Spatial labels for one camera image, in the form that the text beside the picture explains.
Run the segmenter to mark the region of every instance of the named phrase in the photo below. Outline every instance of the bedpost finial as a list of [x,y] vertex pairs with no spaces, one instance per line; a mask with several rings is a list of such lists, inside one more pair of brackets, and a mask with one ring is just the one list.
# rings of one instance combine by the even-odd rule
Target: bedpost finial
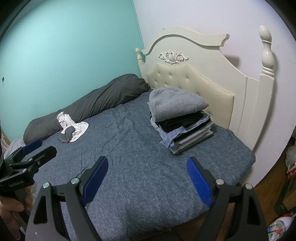
[[142,58],[142,56],[141,56],[141,51],[140,51],[140,49],[139,48],[136,48],[136,53],[137,53],[137,59],[138,59],[138,62],[140,63],[140,62],[143,62],[143,58]]
[[272,37],[268,28],[264,25],[261,25],[259,28],[259,35],[262,41],[266,41],[271,44]]
[[262,54],[262,73],[274,77],[274,57],[271,52],[272,37],[266,26],[261,25],[259,28],[259,36],[263,43]]

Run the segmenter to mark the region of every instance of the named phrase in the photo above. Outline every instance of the black clamp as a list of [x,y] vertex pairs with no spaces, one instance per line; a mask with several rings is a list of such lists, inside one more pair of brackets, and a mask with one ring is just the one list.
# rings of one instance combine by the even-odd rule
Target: black clamp
[[78,240],[101,241],[84,207],[92,202],[107,171],[108,160],[101,156],[80,178],[58,186],[45,182],[30,215],[26,240],[70,240],[60,204],[66,202]]
[[210,211],[196,240],[215,241],[228,203],[235,203],[226,241],[268,241],[264,215],[251,184],[230,186],[203,169],[195,157],[187,160],[187,172],[202,200]]
[[[25,204],[26,187],[32,186],[34,175],[39,168],[53,159],[57,150],[53,146],[49,146],[40,151],[27,161],[22,161],[24,157],[42,146],[41,140],[36,140],[24,147],[20,147],[9,155],[5,160],[0,160],[0,196],[11,197]],[[29,221],[30,212],[24,210],[22,212],[14,212],[22,228],[26,231]],[[15,240],[8,228],[0,217],[0,232],[5,241]]]

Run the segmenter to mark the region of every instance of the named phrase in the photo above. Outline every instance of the bed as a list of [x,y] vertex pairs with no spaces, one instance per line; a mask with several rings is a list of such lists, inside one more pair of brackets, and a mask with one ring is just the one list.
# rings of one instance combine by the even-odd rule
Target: bed
[[[215,123],[214,135],[172,154],[159,144],[161,138],[149,122],[149,90],[86,119],[89,128],[75,142],[59,142],[60,133],[46,139],[31,156],[50,145],[56,147],[57,156],[34,176],[38,189],[46,181],[58,185],[79,177],[99,156],[106,156],[108,173],[86,206],[102,240],[139,240],[206,211],[185,163],[195,156],[215,178],[235,185],[255,162],[251,150],[264,126],[274,81],[271,35],[264,26],[259,34],[263,69],[255,80],[220,52],[228,34],[162,29],[148,48],[136,49],[142,78],[152,89],[170,85],[202,96]],[[62,210],[71,240],[77,240],[65,205]]]

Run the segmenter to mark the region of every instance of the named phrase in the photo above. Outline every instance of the metal screw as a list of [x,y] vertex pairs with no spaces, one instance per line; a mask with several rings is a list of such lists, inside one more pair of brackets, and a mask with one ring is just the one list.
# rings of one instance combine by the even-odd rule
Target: metal screw
[[216,183],[218,185],[223,185],[224,184],[224,181],[222,179],[218,178],[218,179],[216,179]]
[[249,183],[245,184],[246,189],[251,190],[253,188],[253,186]]
[[73,178],[73,179],[71,180],[71,183],[72,183],[72,184],[77,184],[77,183],[79,183],[79,179],[78,179],[77,177],[75,177],[75,178]]
[[48,188],[48,187],[49,187],[49,182],[45,182],[45,183],[43,183],[42,187],[43,187],[43,188]]

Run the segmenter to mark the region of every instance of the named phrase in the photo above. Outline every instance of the blue clamp pad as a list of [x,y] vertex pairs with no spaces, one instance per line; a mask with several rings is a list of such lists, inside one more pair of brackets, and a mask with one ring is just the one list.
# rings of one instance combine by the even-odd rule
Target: blue clamp pad
[[83,175],[81,176],[81,187],[83,187],[81,203],[85,207],[88,203],[92,202],[107,171],[108,171],[108,159],[106,157],[100,157],[91,169],[86,170],[83,175],[91,176],[84,183]]
[[191,158],[187,160],[186,168],[201,201],[211,207],[214,204],[211,188]]
[[32,151],[35,151],[36,149],[38,149],[41,146],[42,146],[42,141],[40,139],[37,139],[37,140],[31,142],[30,144],[24,146],[22,148],[22,153],[24,155],[28,155],[29,153],[31,153]]

